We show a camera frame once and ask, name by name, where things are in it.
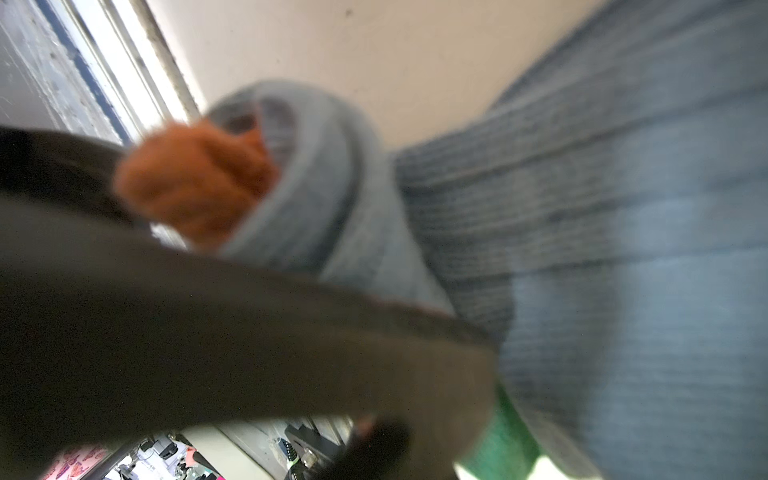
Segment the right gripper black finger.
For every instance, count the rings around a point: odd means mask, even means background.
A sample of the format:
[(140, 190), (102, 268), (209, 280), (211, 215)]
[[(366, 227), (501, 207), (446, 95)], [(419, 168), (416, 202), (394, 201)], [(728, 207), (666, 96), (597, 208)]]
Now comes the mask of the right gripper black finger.
[(493, 414), (360, 127), (1, 131), (1, 475), (198, 425), (370, 417), (329, 478), (445, 479)]

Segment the blue grey sock green toe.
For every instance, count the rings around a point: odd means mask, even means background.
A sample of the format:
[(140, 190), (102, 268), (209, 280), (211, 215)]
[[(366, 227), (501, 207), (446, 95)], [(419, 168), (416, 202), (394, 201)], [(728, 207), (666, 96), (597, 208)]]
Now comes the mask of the blue grey sock green toe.
[(614, 1), (467, 126), (389, 153), (262, 81), (119, 164), (195, 249), (455, 314), (567, 474), (767, 475), (767, 5)]

